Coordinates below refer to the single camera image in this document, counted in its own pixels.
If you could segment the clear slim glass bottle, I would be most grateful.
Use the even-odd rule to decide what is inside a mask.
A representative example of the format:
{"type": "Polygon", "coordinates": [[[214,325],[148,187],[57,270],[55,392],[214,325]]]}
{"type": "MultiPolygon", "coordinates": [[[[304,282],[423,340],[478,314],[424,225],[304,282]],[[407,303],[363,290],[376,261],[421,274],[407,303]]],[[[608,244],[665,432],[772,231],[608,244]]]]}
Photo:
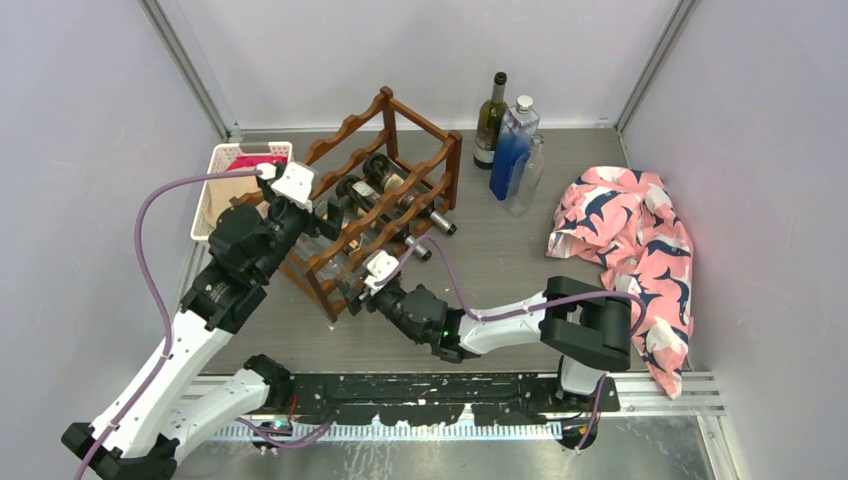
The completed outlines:
{"type": "Polygon", "coordinates": [[[316,304],[322,300],[330,305],[341,302],[343,294],[337,282],[348,280],[350,275],[346,250],[337,252],[321,267],[310,263],[314,256],[323,254],[332,245],[333,242],[323,236],[312,238],[302,234],[284,262],[295,285],[316,304]]]}

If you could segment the dark green wine bottle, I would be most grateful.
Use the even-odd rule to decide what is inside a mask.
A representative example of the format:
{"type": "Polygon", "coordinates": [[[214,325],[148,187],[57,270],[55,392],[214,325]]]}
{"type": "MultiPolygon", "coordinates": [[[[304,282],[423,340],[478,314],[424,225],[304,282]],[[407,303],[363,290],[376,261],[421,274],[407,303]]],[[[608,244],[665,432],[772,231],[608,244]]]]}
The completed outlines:
{"type": "MultiPolygon", "coordinates": [[[[363,172],[383,192],[399,188],[407,179],[407,172],[380,152],[370,155],[364,161],[363,172]]],[[[397,204],[404,208],[411,207],[424,192],[423,187],[412,187],[397,201],[397,204]]],[[[457,231],[457,226],[437,211],[434,202],[423,207],[418,217],[429,219],[437,229],[448,236],[454,235],[457,231]]]]}

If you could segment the brown wooden wine rack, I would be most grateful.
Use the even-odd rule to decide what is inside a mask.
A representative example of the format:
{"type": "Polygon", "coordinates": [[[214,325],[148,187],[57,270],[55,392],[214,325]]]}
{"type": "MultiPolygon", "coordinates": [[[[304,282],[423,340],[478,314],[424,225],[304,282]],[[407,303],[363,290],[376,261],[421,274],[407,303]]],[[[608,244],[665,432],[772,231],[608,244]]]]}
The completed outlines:
{"type": "MultiPolygon", "coordinates": [[[[434,225],[429,219],[420,219],[418,213],[430,202],[435,203],[437,211],[441,214],[456,207],[461,147],[462,136],[459,132],[455,130],[446,131],[436,126],[412,108],[395,99],[391,88],[384,86],[364,112],[346,117],[333,135],[313,141],[302,156],[290,154],[289,161],[299,161],[319,172],[317,184],[312,190],[312,201],[318,200],[325,193],[335,189],[345,176],[352,174],[369,155],[381,148],[386,149],[388,157],[392,161],[407,170],[407,179],[399,188],[383,192],[374,202],[374,206],[366,211],[364,217],[350,220],[347,226],[343,227],[341,235],[334,241],[333,245],[323,254],[314,256],[310,263],[321,267],[329,258],[346,248],[349,242],[356,240],[360,233],[370,227],[376,227],[384,215],[389,216],[390,220],[377,231],[376,238],[371,243],[353,252],[349,257],[347,269],[350,274],[354,273],[365,259],[378,249],[386,248],[395,255],[412,253],[413,248],[411,246],[390,246],[388,244],[390,237],[405,227],[409,227],[411,235],[416,238],[421,238],[423,234],[427,233],[434,225]],[[398,115],[441,142],[441,147],[434,156],[426,161],[410,165],[399,155],[396,125],[398,115]],[[344,165],[334,170],[321,163],[321,159],[325,155],[338,147],[350,135],[360,130],[375,116],[382,118],[383,128],[369,145],[355,150],[344,165]],[[423,187],[425,192],[413,202],[411,207],[400,207],[397,201],[415,186],[423,187]]],[[[333,305],[322,300],[320,304],[316,305],[320,307],[331,323],[336,322],[340,314],[347,308],[344,299],[333,305]]]]}

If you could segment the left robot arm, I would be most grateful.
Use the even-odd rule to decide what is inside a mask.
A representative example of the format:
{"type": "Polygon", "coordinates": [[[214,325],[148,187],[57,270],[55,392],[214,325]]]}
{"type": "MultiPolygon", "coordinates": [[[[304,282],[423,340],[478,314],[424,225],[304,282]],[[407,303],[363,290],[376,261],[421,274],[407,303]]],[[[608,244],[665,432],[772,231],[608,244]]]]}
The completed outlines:
{"type": "Polygon", "coordinates": [[[289,406],[290,372],[264,354],[189,406],[178,402],[201,368],[265,299],[265,286],[303,234],[339,237],[343,207],[323,214],[279,197],[267,215],[248,204],[222,212],[209,236],[211,262],[166,324],[162,345],[125,391],[90,423],[71,424],[63,444],[102,479],[170,479],[216,431],[243,414],[289,406]]]}

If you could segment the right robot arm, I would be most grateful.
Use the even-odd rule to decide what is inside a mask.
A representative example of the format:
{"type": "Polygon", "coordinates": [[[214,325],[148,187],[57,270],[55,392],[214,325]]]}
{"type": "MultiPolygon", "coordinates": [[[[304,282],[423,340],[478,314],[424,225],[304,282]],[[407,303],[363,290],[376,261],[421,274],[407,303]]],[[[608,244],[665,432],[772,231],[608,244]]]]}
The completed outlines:
{"type": "Polygon", "coordinates": [[[541,343],[560,356],[555,396],[567,410],[590,402],[603,378],[630,367],[632,306],[637,298],[555,276],[533,296],[500,307],[451,308],[426,287],[396,280],[362,291],[341,288],[351,314],[379,313],[432,355],[459,364],[494,350],[541,343]]]}

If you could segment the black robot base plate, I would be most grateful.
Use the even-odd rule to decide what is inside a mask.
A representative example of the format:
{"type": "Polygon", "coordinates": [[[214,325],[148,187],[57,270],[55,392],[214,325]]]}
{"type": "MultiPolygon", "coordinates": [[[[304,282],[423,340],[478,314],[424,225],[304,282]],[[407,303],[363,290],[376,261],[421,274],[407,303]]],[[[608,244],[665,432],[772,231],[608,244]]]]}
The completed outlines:
{"type": "Polygon", "coordinates": [[[295,374],[281,397],[249,412],[313,425],[417,427],[452,425],[469,410],[476,426],[518,426],[590,414],[595,403],[542,373],[295,374]]]}

